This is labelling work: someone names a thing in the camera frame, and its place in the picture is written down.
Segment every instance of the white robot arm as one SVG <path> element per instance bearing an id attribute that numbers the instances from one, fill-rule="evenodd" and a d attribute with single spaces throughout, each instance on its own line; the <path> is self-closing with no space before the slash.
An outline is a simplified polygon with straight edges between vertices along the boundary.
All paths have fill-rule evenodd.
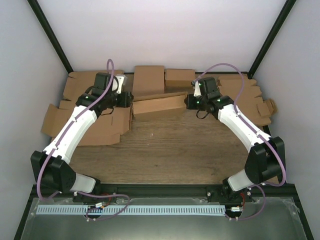
<path id="1" fill-rule="evenodd" d="M 98 73 L 94 86 L 79 97 L 70 119 L 64 125 L 57 137 L 43 150 L 35 151 L 31 156 L 31 164 L 34 177 L 37 180 L 44 159 L 48 153 L 53 154 L 42 175 L 41 184 L 60 192 L 84 192 L 91 193 L 97 183 L 97 179 L 75 173 L 69 166 L 71 157 L 86 131 L 98 119 L 102 111 L 114 107 L 127 108 L 131 106 L 133 96 L 128 91 L 123 91 L 127 81 L 125 75 L 116 75 L 110 79 L 108 73 Z M 112 81 L 112 88 L 97 104 L 84 111 L 93 103 Z"/>
<path id="2" fill-rule="evenodd" d="M 272 138 L 260 130 L 237 106 L 236 112 L 234 101 L 228 96 L 221 96 L 213 77 L 195 82 L 194 94 L 189 94 L 184 102 L 187 109 L 206 111 L 207 115 L 212 114 L 225 124 L 241 140 L 249 153 L 244 169 L 222 182 L 222 193 L 227 199 L 254 184 L 260 184 L 276 176 L 282 177 L 277 159 L 261 137 L 272 145 L 283 162 L 285 161 L 284 142 L 281 138 Z"/>

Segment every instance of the cardboard box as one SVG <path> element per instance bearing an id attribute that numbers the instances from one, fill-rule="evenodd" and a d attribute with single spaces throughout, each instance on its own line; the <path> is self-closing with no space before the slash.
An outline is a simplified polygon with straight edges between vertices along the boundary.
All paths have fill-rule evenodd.
<path id="1" fill-rule="evenodd" d="M 187 94 L 187 92 L 175 92 L 138 97 L 133 102 L 134 118 L 148 121 L 179 116 L 186 110 L 184 100 Z"/>
<path id="2" fill-rule="evenodd" d="M 106 73 L 103 70 L 71 72 L 65 84 L 63 100 L 60 101 L 59 108 L 49 105 L 41 132 L 54 139 L 70 118 L 78 97 L 94 84 L 96 74 L 101 72 Z M 116 70 L 115 74 L 123 74 L 123 71 Z M 110 112 L 111 109 L 102 112 L 78 146 L 111 145 L 120 142 L 120 135 L 131 128 L 132 109 L 115 107 L 112 114 L 104 115 Z"/>
<path id="3" fill-rule="evenodd" d="M 163 94 L 164 92 L 164 66 L 135 66 L 132 91 L 134 97 Z"/>
<path id="4" fill-rule="evenodd" d="M 192 87 L 191 81 L 196 79 L 193 69 L 166 69 L 165 85 L 167 87 Z"/>
<path id="5" fill-rule="evenodd" d="M 266 126 L 271 123 L 270 116 L 277 112 L 273 100 L 263 100 L 262 92 L 257 81 L 244 77 L 244 89 L 237 105 L 243 114 L 257 126 Z M 236 99 L 242 86 L 238 75 L 223 75 L 218 78 L 218 88 L 223 96 Z"/>

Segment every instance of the wooden tabletop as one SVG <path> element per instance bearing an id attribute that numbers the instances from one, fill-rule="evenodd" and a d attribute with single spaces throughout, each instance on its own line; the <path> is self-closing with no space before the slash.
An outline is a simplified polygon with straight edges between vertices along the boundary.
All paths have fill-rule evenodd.
<path id="1" fill-rule="evenodd" d="M 103 183 L 221 184 L 245 166 L 240 140 L 212 115 L 133 121 L 110 146 L 77 147 L 71 167 Z"/>

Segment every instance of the cardboard sheet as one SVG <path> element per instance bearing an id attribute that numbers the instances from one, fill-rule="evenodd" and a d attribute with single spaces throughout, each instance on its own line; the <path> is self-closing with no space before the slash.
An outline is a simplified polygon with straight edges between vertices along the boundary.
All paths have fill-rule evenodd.
<path id="1" fill-rule="evenodd" d="M 134 118 L 148 121 L 157 118 L 180 116 L 185 110 L 187 92 L 165 93 L 158 98 L 141 99 L 133 102 Z"/>
<path id="2" fill-rule="evenodd" d="M 238 75 L 223 75 L 218 78 L 218 85 L 223 96 L 234 100 L 241 89 L 242 81 Z M 260 87 L 256 85 L 256 80 L 244 77 L 244 89 L 237 105 L 255 125 L 266 126 L 271 123 L 270 116 L 277 111 L 276 104 L 271 99 L 264 101 Z"/>
<path id="3" fill-rule="evenodd" d="M 195 80 L 196 73 L 193 69 L 166 69 L 165 85 L 167 87 L 190 87 Z"/>
<path id="4" fill-rule="evenodd" d="M 164 92 L 164 66 L 135 66 L 132 91 L 134 97 L 163 94 Z"/>

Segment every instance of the white side wall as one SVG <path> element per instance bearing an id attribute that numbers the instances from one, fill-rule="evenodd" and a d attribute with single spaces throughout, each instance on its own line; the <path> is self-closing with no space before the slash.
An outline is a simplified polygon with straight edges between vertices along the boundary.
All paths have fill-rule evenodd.
<path id="1" fill-rule="evenodd" d="M 279 113 L 271 133 L 284 140 L 287 179 L 295 183 L 314 239 L 320 239 L 320 1 L 296 1 L 254 76 Z"/>
<path id="2" fill-rule="evenodd" d="M 30 156 L 49 142 L 40 133 L 67 72 L 28 2 L 0 1 L 0 239 L 12 240 L 35 183 Z"/>
<path id="3" fill-rule="evenodd" d="M 248 71 L 285 0 L 39 0 L 75 71 Z M 215 71 L 233 71 L 221 66 Z"/>

